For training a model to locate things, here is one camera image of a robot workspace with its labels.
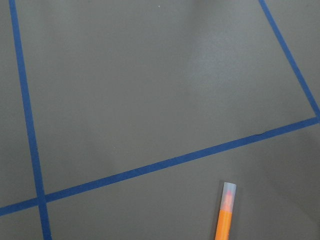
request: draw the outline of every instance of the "gray floor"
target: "gray floor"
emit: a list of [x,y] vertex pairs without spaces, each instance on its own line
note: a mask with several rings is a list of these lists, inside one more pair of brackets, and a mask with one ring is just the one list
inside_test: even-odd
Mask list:
[[[320,3],[267,0],[320,104]],[[257,0],[17,0],[46,194],[313,118]],[[36,197],[11,17],[0,2],[0,207]],[[54,240],[320,238],[320,127],[47,204]],[[0,239],[42,239],[38,208]]]

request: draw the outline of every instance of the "orange marker barrel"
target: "orange marker barrel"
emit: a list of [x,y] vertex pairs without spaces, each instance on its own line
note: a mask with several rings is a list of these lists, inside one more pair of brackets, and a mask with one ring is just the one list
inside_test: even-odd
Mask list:
[[237,185],[225,182],[222,192],[222,200],[216,227],[215,240],[228,240],[231,226],[232,210],[234,208],[234,200]]

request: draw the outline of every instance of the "blue tape line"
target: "blue tape line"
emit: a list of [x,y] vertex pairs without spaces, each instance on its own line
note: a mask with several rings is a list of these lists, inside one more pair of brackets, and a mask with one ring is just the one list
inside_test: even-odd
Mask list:
[[45,199],[47,202],[52,202],[59,199],[67,198],[72,195],[84,193],[93,189],[118,183],[127,179],[132,179],[144,174],[152,173],[152,172],[166,169],[175,165],[200,159],[206,156],[210,156],[210,155],[221,153],[227,150],[235,149],[235,148],[252,144],[255,142],[259,142],[265,139],[273,138],[275,136],[279,136],[295,130],[303,129],[312,125],[316,125],[318,123],[319,121],[316,117],[310,118],[304,121],[296,122],[290,125],[286,125],[283,127],[279,127],[279,128],[267,131],[263,134],[252,135],[252,136],[244,137],[238,140],[229,141],[220,145],[212,146],[212,147],[191,152],[182,156],[177,156],[168,160],[160,161],[147,166],[125,171],[116,175],[112,175],[112,176],[101,178],[95,181],[84,183],[78,186],[70,187],[61,191],[53,192],[53,193],[47,194],[45,196]]
[[27,82],[27,74],[26,74],[25,61],[24,61],[24,55],[22,50],[18,14],[17,14],[15,0],[9,0],[9,6],[10,6],[10,13],[11,13],[16,61],[18,66],[19,79],[20,79],[26,131],[28,135],[36,196],[38,199],[38,208],[39,208],[39,214],[40,214],[40,220],[41,220],[42,234],[45,240],[51,240],[52,237],[51,237],[51,231],[50,231],[47,203],[45,199],[45,190],[44,190],[43,178],[42,178],[41,167],[40,167],[36,133],[35,133],[35,127],[34,127],[34,120],[32,116],[31,102],[30,102],[28,82]]
[[38,205],[38,199],[32,198],[26,201],[18,202],[12,205],[0,207],[0,217],[12,214],[21,210],[29,209]]
[[286,44],[286,41],[285,41],[284,37],[282,36],[282,34],[276,24],[276,21],[272,17],[271,12],[270,12],[265,0],[259,0],[259,3],[262,7],[262,10],[264,11],[266,18],[268,19],[268,21],[272,27],[272,30],[273,30],[276,38],[278,39],[279,44],[282,47],[282,50],[283,50],[287,60],[289,61],[290,65],[291,65],[292,70],[294,71],[295,76],[297,77],[297,79],[298,79],[298,81],[304,91],[304,94],[306,95],[316,117],[320,120],[320,109],[317,105],[317,102],[315,101],[315,98],[312,95],[312,93],[306,83],[304,76],[302,75],[300,69],[298,68],[298,65],[297,65],[293,55],[291,54],[290,49],[289,49],[288,45]]

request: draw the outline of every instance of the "orange marker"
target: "orange marker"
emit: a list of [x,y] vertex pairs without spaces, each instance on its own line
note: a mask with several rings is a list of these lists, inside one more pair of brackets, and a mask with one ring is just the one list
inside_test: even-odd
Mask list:
[[225,182],[222,192],[222,200],[216,227],[215,240],[228,240],[231,226],[232,210],[234,208],[234,200],[237,185]]

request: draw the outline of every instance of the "marker cap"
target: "marker cap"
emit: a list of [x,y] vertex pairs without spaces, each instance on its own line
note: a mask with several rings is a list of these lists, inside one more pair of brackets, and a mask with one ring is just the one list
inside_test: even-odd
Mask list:
[[223,186],[220,209],[232,213],[237,185],[225,182]]

